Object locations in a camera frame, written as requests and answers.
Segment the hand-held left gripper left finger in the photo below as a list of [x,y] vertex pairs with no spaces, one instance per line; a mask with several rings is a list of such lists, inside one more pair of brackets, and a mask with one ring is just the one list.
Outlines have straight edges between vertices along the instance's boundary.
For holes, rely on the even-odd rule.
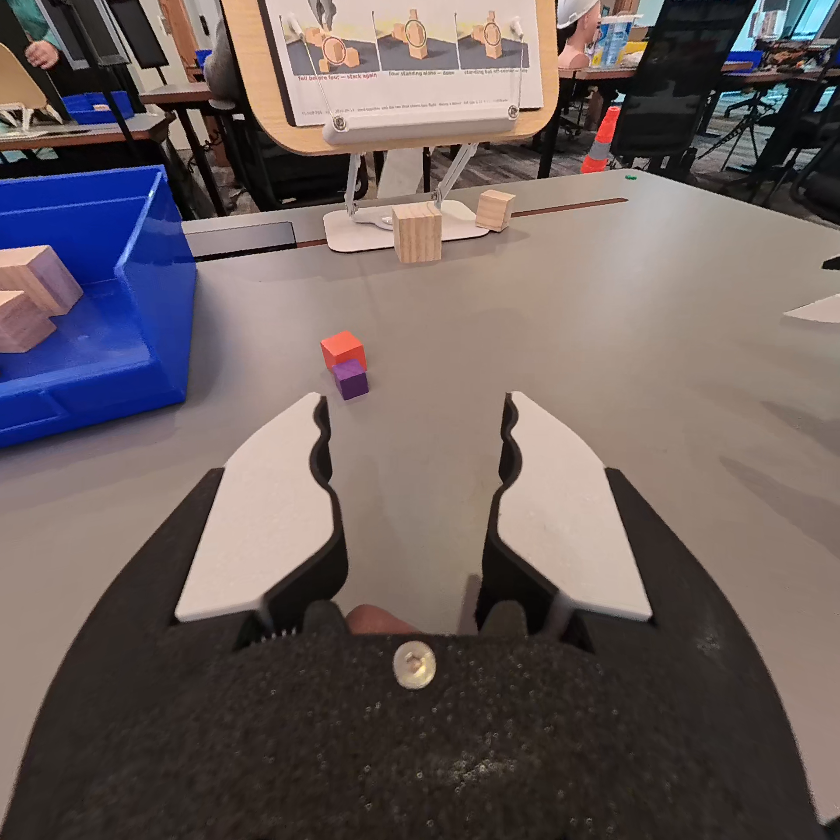
[[325,396],[309,393],[228,459],[175,608],[179,623],[239,613],[302,623],[343,587],[349,558],[330,480]]

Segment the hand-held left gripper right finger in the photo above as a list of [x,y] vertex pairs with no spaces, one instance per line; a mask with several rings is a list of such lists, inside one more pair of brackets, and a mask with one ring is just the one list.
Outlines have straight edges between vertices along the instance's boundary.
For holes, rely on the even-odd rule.
[[604,466],[572,429],[523,392],[505,395],[500,486],[490,503],[477,622],[516,602],[527,623],[577,611],[653,618]]

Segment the purple wooden cube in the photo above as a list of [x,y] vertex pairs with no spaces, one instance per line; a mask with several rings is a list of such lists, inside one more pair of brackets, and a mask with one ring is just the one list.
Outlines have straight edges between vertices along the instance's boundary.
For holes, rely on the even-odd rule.
[[345,402],[370,391],[368,377],[364,365],[357,359],[348,359],[336,363],[331,369],[333,381]]

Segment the red wooden cube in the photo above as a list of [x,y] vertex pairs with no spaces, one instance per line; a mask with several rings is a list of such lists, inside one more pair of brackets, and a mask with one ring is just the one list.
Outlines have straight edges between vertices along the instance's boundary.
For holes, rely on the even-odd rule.
[[322,356],[328,370],[336,364],[347,361],[358,361],[361,368],[367,371],[367,362],[362,342],[352,332],[338,332],[320,342]]

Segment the blue plastic bin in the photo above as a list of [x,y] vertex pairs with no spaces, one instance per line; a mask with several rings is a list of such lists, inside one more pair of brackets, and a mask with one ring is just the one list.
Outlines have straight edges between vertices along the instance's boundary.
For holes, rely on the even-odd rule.
[[2,354],[1,446],[186,399],[196,263],[161,165],[2,181],[3,249],[49,245],[82,288]]

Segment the medium wooden cube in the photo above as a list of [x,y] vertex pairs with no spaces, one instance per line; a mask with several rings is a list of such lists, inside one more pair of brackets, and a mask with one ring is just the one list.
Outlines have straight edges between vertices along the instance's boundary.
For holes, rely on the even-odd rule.
[[22,290],[1,290],[1,353],[32,350],[56,331],[56,325]]
[[511,221],[516,196],[495,188],[481,193],[476,208],[475,224],[478,228],[499,233],[505,230]]

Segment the large wooden cube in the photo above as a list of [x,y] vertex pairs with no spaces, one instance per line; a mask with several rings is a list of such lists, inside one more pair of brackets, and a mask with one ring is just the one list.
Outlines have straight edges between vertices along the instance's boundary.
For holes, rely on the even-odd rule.
[[433,202],[392,205],[393,242],[403,264],[439,261],[443,250],[443,215]]
[[1,290],[24,292],[49,317],[68,314],[83,295],[49,245],[2,249]]

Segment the black office chair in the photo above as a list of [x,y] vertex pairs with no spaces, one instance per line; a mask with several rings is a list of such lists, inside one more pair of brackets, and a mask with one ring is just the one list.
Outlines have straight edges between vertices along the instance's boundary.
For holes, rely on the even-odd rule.
[[296,154],[275,143],[262,129],[242,119],[227,125],[228,159],[261,212],[282,205],[343,204],[350,156]]
[[724,64],[753,8],[751,1],[665,1],[618,114],[611,153],[657,171],[683,158]]
[[762,151],[762,156],[769,157],[771,173],[771,188],[762,206],[769,207],[780,187],[792,179],[801,153],[821,148],[838,129],[838,121],[837,70],[827,80],[791,81],[787,85],[780,109],[759,120],[759,125],[773,129]]

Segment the orange striped traffic cone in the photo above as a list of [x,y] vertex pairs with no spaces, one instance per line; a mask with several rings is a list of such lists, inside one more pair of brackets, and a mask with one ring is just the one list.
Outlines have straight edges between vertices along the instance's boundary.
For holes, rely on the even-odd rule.
[[611,106],[607,109],[596,131],[592,146],[581,164],[581,174],[604,172],[607,168],[611,158],[611,145],[620,112],[620,106]]

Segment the blue white plastic container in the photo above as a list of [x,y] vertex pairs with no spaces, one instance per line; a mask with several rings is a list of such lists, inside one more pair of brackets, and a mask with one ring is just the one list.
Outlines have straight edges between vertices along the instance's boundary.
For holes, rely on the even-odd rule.
[[609,15],[601,18],[596,32],[592,68],[614,67],[620,60],[638,16]]

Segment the brown wooden desk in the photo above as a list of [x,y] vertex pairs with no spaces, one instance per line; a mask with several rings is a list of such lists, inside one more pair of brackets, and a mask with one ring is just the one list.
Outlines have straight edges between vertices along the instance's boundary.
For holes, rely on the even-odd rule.
[[[147,112],[128,119],[126,128],[133,140],[162,142],[168,136],[169,126],[174,120],[175,115],[168,112]],[[2,132],[1,151],[56,149],[76,145],[121,143],[124,140],[123,132],[116,122],[50,125],[28,132],[21,129]]]

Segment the wooden display board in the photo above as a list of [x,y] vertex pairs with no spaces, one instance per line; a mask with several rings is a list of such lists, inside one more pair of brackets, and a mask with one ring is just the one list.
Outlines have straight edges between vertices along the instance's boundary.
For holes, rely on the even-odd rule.
[[[543,107],[538,110],[520,109],[517,124],[512,130],[492,135],[484,142],[508,143],[533,136],[548,124],[557,105],[560,79],[554,5],[553,2],[536,3]],[[381,141],[364,141],[362,145],[332,145],[323,138],[322,131],[324,124],[330,123],[335,116],[328,117],[320,127],[292,125],[280,94],[266,29],[260,16],[259,2],[223,2],[223,10],[249,110],[269,137],[287,150],[307,155],[348,154],[475,142],[471,136],[457,137],[450,134],[438,140],[397,141],[395,147],[390,150],[387,150],[385,143]]]

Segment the small blue bin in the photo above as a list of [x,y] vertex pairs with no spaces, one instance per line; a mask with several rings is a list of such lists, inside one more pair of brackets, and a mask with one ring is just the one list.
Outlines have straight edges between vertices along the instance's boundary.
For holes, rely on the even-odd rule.
[[[126,120],[134,116],[134,110],[126,91],[111,91],[115,105]],[[71,120],[78,124],[116,123],[107,99],[102,92],[83,92],[61,98]]]

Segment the white instruction sheet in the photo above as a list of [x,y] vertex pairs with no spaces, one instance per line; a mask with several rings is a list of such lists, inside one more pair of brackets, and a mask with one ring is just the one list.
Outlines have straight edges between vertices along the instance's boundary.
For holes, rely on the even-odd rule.
[[543,107],[536,2],[259,2],[292,125],[353,113]]

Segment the pale board on stand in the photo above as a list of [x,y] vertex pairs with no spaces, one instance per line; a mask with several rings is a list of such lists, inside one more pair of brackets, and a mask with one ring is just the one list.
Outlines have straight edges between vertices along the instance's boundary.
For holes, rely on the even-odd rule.
[[64,123],[59,112],[29,75],[14,53],[1,44],[1,116],[13,130],[21,134],[42,134],[43,130],[33,131],[32,121],[37,114],[45,114],[47,119],[58,125]]

